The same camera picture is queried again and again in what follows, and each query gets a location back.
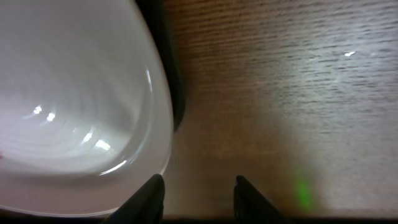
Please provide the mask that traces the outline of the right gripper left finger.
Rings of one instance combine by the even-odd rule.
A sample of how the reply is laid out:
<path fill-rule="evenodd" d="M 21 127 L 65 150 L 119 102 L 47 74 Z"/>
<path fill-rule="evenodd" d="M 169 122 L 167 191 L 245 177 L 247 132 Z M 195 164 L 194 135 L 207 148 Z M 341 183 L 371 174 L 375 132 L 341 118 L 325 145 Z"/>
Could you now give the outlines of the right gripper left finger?
<path fill-rule="evenodd" d="M 165 183 L 154 174 L 104 224 L 160 224 L 164 211 Z"/>

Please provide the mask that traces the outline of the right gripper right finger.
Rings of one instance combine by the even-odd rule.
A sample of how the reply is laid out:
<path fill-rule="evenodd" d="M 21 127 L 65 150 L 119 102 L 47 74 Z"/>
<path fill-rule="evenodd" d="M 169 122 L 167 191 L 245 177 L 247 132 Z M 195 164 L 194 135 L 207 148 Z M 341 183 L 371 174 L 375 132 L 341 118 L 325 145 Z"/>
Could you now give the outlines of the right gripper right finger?
<path fill-rule="evenodd" d="M 238 224 L 283 224 L 283 216 L 244 176 L 234 186 L 234 222 Z"/>

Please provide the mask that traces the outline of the white plate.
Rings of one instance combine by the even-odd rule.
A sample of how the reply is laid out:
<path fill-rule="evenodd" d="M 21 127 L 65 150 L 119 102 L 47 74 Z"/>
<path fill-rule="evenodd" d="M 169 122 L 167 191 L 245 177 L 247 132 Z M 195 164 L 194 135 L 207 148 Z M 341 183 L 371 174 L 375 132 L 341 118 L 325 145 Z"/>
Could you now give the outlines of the white plate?
<path fill-rule="evenodd" d="M 1 2 L 1 208 L 115 212 L 164 172 L 169 85 L 134 1 Z"/>

